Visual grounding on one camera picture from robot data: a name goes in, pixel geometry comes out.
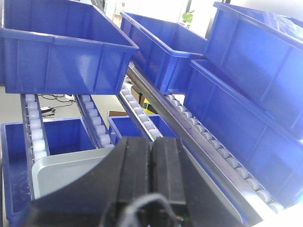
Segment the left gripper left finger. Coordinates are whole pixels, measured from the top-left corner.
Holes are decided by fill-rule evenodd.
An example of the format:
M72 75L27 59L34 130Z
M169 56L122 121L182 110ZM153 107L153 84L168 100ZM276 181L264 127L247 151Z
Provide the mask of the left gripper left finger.
M94 168L31 203L25 227L113 226L122 208L149 191L149 143L123 137Z

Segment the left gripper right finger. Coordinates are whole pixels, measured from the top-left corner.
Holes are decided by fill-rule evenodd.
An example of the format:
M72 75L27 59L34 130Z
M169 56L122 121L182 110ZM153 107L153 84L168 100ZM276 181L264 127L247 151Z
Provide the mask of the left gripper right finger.
M184 227L232 227L233 215L200 176L178 138L157 138L152 188L165 196Z

